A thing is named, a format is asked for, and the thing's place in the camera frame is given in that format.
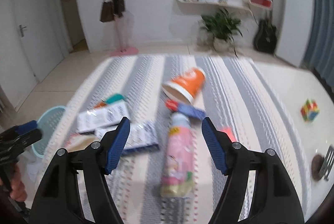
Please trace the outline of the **person's left hand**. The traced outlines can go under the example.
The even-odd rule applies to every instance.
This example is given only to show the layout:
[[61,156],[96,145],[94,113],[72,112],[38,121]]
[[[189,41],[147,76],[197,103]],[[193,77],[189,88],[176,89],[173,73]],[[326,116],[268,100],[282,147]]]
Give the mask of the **person's left hand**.
[[16,163],[9,164],[8,167],[5,168],[5,174],[8,177],[10,182],[10,197],[17,202],[25,202],[27,199],[27,192],[25,190],[25,185],[22,182],[22,176],[20,169]]

